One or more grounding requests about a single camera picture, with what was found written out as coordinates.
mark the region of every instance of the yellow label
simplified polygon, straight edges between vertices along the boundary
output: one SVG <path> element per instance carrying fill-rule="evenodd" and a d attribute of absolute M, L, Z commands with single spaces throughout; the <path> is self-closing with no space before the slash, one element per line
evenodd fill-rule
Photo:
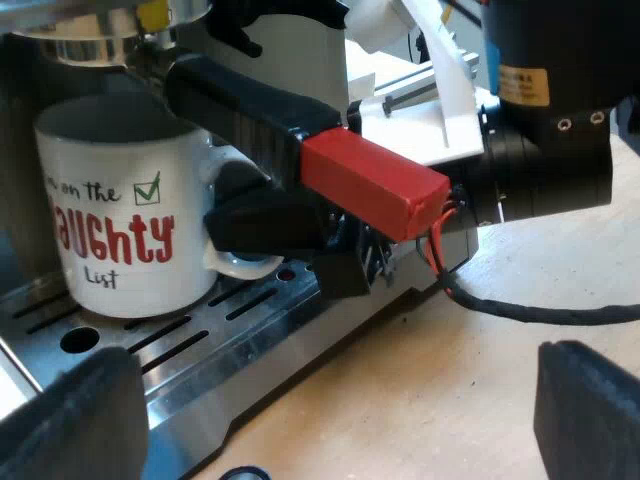
<path fill-rule="evenodd" d="M 527 107 L 548 107 L 549 78 L 544 68 L 500 65 L 500 98 Z"/>
<path fill-rule="evenodd" d="M 167 0 L 152 0 L 138 5 L 136 9 L 140 25 L 146 33 L 155 33 L 169 26 L 169 5 Z"/>

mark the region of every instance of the circular hole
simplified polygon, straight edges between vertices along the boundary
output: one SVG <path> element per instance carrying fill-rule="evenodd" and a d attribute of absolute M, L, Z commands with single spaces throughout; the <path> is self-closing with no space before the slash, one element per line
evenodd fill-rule
<path fill-rule="evenodd" d="M 604 122 L 604 112 L 594 112 L 591 114 L 591 123 L 600 125 L 602 122 Z"/>
<path fill-rule="evenodd" d="M 278 272 L 278 274 L 276 275 L 276 278 L 278 280 L 282 280 L 283 282 L 288 282 L 289 280 L 293 280 L 294 278 L 296 278 L 296 274 L 293 273 L 293 270 L 289 270 L 288 268 L 285 268 L 284 270 L 280 270 Z"/>
<path fill-rule="evenodd" d="M 563 118 L 558 122 L 558 130 L 560 130 L 561 132 L 566 132 L 571 128 L 571 126 L 572 126 L 571 120 L 568 118 Z"/>
<path fill-rule="evenodd" d="M 80 327 L 67 332 L 60 340 L 60 348 L 67 353 L 83 353 L 91 350 L 100 340 L 97 330 Z"/>

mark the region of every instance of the red battery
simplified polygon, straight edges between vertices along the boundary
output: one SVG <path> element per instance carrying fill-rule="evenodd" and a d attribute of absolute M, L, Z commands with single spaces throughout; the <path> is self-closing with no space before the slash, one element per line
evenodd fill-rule
<path fill-rule="evenodd" d="M 341 127 L 304 141 L 300 182 L 395 242 L 424 235 L 451 189 L 449 177 Z"/>

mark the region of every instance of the mug handle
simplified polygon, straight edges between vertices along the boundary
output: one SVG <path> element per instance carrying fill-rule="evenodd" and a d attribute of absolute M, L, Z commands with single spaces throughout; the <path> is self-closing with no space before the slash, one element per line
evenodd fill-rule
<path fill-rule="evenodd" d="M 223 147 L 209 147 L 209 161 L 203 165 L 200 179 L 206 185 L 215 183 L 222 171 L 222 167 L 229 162 L 249 163 L 257 169 L 255 164 L 231 145 Z M 240 278 L 242 280 L 256 280 L 269 275 L 282 263 L 284 257 L 269 256 L 262 260 L 250 261 L 236 257 L 230 252 L 219 252 L 208 239 L 205 246 L 204 266 L 208 270 L 217 270 L 223 275 Z"/>

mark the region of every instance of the red wire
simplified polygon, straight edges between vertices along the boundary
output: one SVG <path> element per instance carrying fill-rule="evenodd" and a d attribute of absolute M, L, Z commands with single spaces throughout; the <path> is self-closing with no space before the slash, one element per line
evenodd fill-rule
<path fill-rule="evenodd" d="M 429 241 L 425 242 L 425 245 L 424 245 L 425 257 L 429 262 L 429 266 L 435 272 L 436 275 L 439 275 L 441 273 L 437 267 L 438 263 L 442 266 L 443 269 L 446 268 L 443 260 L 444 257 L 442 255 L 442 227 L 447 222 L 447 220 L 449 220 L 453 215 L 458 213 L 458 210 L 455 207 L 449 208 L 447 210 L 446 205 L 447 204 L 445 204 L 445 212 L 442 214 L 442 216 L 438 220 L 433 222 L 433 225 L 429 230 L 431 234 L 431 238 L 433 239 L 433 244 L 435 245 L 436 251 L 434 252 L 432 250 Z M 446 288 L 445 292 L 447 293 L 447 295 L 451 296 L 451 289 Z"/>
<path fill-rule="evenodd" d="M 444 202 L 442 212 L 446 212 L 450 208 L 455 208 L 457 205 L 458 204 L 455 202 L 455 200 L 447 200 L 446 202 Z"/>

